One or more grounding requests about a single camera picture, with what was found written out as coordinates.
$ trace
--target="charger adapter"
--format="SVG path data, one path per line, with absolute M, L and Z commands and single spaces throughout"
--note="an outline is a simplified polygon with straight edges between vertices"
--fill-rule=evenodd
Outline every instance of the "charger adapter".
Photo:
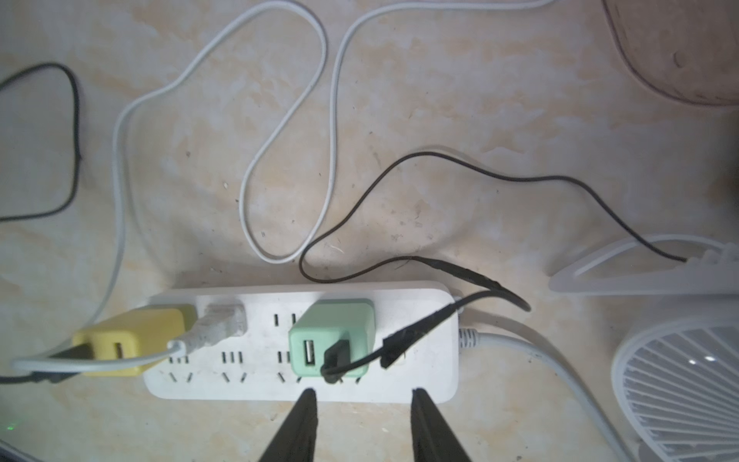
M 189 330 L 196 317 L 195 307 L 192 305 L 149 305 L 78 330 L 72 336 L 72 345 L 88 344 L 92 349 L 93 359 L 146 356 L 166 350 L 167 341 Z M 156 362 L 128 369 L 84 374 L 138 376 L 154 365 Z
M 375 308 L 370 300 L 321 300 L 290 329 L 290 357 L 298 377 L 321 377 L 324 354 L 338 341 L 349 343 L 350 361 L 365 357 L 375 343 Z M 369 366 L 346 374 L 362 377 Z

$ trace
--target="white fan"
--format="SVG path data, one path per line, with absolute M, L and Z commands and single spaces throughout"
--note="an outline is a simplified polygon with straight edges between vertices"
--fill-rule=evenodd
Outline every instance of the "white fan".
M 664 297 L 621 343 L 611 381 L 664 461 L 739 461 L 739 296 Z
M 694 236 L 647 239 L 715 250 L 667 271 L 576 279 L 637 245 L 615 242 L 555 274 L 549 287 L 587 295 L 666 295 L 645 309 L 616 352 L 616 398 L 663 461 L 739 462 L 738 248 Z

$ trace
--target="black cable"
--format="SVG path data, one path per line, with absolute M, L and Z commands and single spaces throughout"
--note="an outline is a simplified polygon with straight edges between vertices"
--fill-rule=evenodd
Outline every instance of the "black cable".
M 330 283 L 334 283 L 334 282 L 343 282 L 343 281 L 347 281 L 349 279 L 356 278 L 358 276 L 362 276 L 363 274 L 369 273 L 370 271 L 375 270 L 375 269 L 381 267 L 382 265 L 387 265 L 388 263 L 392 263 L 392 262 L 400 262 L 400 261 L 404 261 L 404 260 L 412 260 L 412 261 L 416 261 L 416 262 L 422 262 L 422 263 L 425 263 L 425 264 L 428 265 L 429 264 L 428 260 L 431 260 L 431 259 L 424 259 L 423 257 L 417 257 L 417 256 L 414 256 L 414 255 L 403 255 L 403 256 L 400 256 L 400 257 L 393 257 L 393 258 L 389 258 L 389 259 L 383 260 L 383 261 L 381 261 L 379 263 L 376 263 L 376 264 L 370 266 L 369 268 L 365 268 L 364 270 L 357 271 L 356 273 L 350 274 L 349 276 L 337 277 L 337 278 L 333 278 L 333 279 L 319 279 L 319 278 L 313 277 L 313 276 L 309 275 L 308 273 L 306 273 L 305 272 L 305 269 L 303 268 L 303 264 L 304 264 L 304 261 L 305 261 L 305 255 L 308 253 L 308 251 L 311 248 L 313 248 L 314 245 L 316 245 L 319 242 L 321 242 L 322 240 L 326 239 L 331 234 L 333 234 L 336 230 L 338 230 L 340 227 L 342 227 L 344 224 L 346 224 L 346 222 L 349 221 L 349 218 L 351 218 L 352 215 L 354 215 L 354 213 L 357 211 L 357 209 L 359 208 L 359 206 L 364 202 L 364 200 L 367 198 L 367 196 L 370 194 L 370 192 L 372 192 L 372 190 L 380 183 L 380 181 L 382 181 L 383 178 L 385 178 L 385 176 L 388 173 L 390 173 L 391 170 L 393 170 L 395 167 L 399 166 L 400 164 L 402 164 L 406 160 L 410 160 L 410 159 L 413 159 L 415 157 L 423 157 L 423 156 L 438 157 L 440 159 L 448 160 L 450 162 L 456 163 L 457 165 L 460 165 L 462 167 L 466 167 L 468 169 L 474 170 L 474 171 L 476 171 L 478 173 L 487 175 L 489 177 L 493 177 L 493 178 L 496 178 L 498 180 L 510 181 L 510 182 L 513 182 L 513 183 L 538 183 L 538 182 L 542 182 L 542 181 L 566 181 L 568 183 L 572 183 L 574 185 L 579 186 L 580 188 L 583 188 L 585 190 L 585 192 L 587 192 L 598 203 L 598 205 L 600 205 L 601 208 L 603 208 L 603 210 L 605 210 L 605 212 L 611 218 L 613 218 L 613 220 L 616 223 L 619 224 L 619 226 L 621 226 L 634 239 L 636 239 L 637 241 L 639 241 L 639 243 L 641 243 L 644 247 L 648 248 L 649 250 L 651 250 L 655 254 L 658 254 L 660 257 L 664 257 L 664 258 L 668 258 L 668 259 L 671 259 L 671 260 L 675 260 L 677 262 L 686 262 L 687 261 L 687 259 L 685 257 L 680 257 L 679 255 L 668 254 L 667 252 L 662 251 L 659 248 L 655 247 L 651 242 L 648 242 L 639 233 L 637 233 L 629 225 L 627 225 L 624 222 L 624 220 L 622 220 L 618 215 L 616 215 L 616 213 L 611 209 L 611 207 L 609 207 L 608 204 L 605 203 L 605 201 L 598 195 L 598 193 L 596 193 L 593 190 L 593 188 L 591 188 L 590 186 L 588 186 L 586 183 L 583 183 L 581 180 L 578 180 L 577 178 L 568 177 L 566 175 L 545 175 L 545 176 L 541 176 L 541 177 L 512 177 L 512 176 L 509 176 L 509 175 L 494 173 L 492 171 L 482 169 L 482 168 L 480 168 L 478 166 L 474 166 L 474 165 L 472 165 L 470 163 L 465 162 L 464 160 L 457 159 L 456 157 L 452 157 L 452 156 L 447 155 L 447 154 L 441 154 L 440 152 L 424 151 L 424 152 L 414 152 L 414 153 L 408 154 L 408 155 L 403 156 L 400 159 L 396 160 L 392 164 L 390 164 L 390 166 L 387 169 L 385 169 L 385 171 L 383 171 L 380 174 L 380 176 L 377 177 L 377 179 L 374 182 L 372 182 L 371 185 L 369 185 L 369 188 L 367 188 L 367 190 L 364 192 L 364 194 L 361 195 L 361 197 L 359 198 L 359 200 L 357 201 L 357 203 L 354 205 L 354 207 L 352 207 L 352 209 L 349 211 L 349 213 L 347 214 L 347 216 L 345 216 L 342 221 L 338 222 L 338 224 L 336 226 L 334 226 L 330 230 L 326 231 L 321 236 L 316 237 L 310 244 L 308 244 L 305 247 L 305 249 L 303 250 L 302 254 L 300 254 L 300 258 L 298 260 L 298 269 L 300 270 L 300 274 L 302 274 L 303 277 L 305 277 L 306 279 L 308 279 L 308 280 L 310 280 L 312 282 L 320 282 L 320 283 L 324 283 L 324 284 L 330 284 Z
M 0 376 L 0 385 L 28 384 L 28 383 L 33 383 L 35 381 L 36 380 L 33 374 L 28 374 L 27 376 L 14 376 L 14 377 Z
M 456 313 L 457 310 L 465 305 L 475 302 L 476 300 L 490 297 L 507 300 L 524 311 L 531 310 L 531 307 L 528 306 L 528 303 L 526 303 L 525 300 L 505 288 L 471 293 L 470 295 L 450 303 L 440 310 L 436 310 L 434 313 L 429 314 L 425 318 L 403 327 L 399 331 L 385 337 L 382 341 L 381 347 L 361 359 L 349 364 L 340 364 L 335 367 L 322 367 L 321 375 L 324 378 L 331 378 L 332 381 L 330 383 L 335 383 L 345 373 L 369 364 L 378 358 L 381 359 L 380 363 L 383 369 L 387 369 L 415 342 L 421 340 L 436 326 L 447 320 L 452 314 Z
M 72 72 L 69 67 L 60 63 L 49 62 L 36 64 L 35 66 L 23 69 L 22 71 L 19 71 L 0 82 L 0 91 L 5 89 L 5 87 L 7 87 L 8 85 L 11 85 L 18 79 L 25 77 L 26 75 L 33 74 L 36 71 L 48 68 L 56 68 L 64 72 L 64 74 L 66 74 L 67 78 L 69 79 L 69 85 L 72 87 L 72 98 L 74 100 L 74 112 L 72 116 L 72 142 L 74 144 L 75 153 L 74 166 L 72 167 L 72 186 L 69 190 L 69 196 L 67 197 L 67 200 L 64 201 L 64 203 L 62 203 L 59 207 L 54 208 L 53 210 L 37 214 L 10 215 L 7 217 L 0 217 L 0 222 L 32 220 L 35 218 L 51 217 L 52 215 L 56 215 L 59 212 L 63 211 L 65 208 L 69 207 L 69 205 L 72 203 L 72 201 L 75 199 L 75 196 L 77 195 L 77 189 L 80 180 L 80 163 L 82 161 L 82 154 L 80 153 L 80 95 L 77 88 L 77 78 L 75 77 L 74 72 Z

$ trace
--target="fan grille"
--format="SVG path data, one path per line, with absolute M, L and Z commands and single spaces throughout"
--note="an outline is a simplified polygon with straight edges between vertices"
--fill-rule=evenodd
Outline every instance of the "fan grille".
M 672 333 L 629 359 L 630 410 L 680 462 L 739 462 L 739 326 Z

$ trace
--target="electrical outlet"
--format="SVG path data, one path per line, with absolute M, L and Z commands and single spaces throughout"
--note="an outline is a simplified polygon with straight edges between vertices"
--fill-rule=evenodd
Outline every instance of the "electrical outlet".
M 375 341 L 453 302 L 436 282 L 347 283 L 241 288 L 174 289 L 147 304 L 186 303 L 202 316 L 209 305 L 243 304 L 247 332 L 185 358 L 160 362 L 147 370 L 149 391 L 167 399 L 295 401 L 305 388 L 319 401 L 409 403 L 422 387 L 434 402 L 448 401 L 457 391 L 458 324 L 447 319 L 406 351 L 388 369 L 371 363 L 360 378 L 344 377 L 327 384 L 319 377 L 299 377 L 291 367 L 288 333 L 319 300 L 368 299 L 375 308 Z

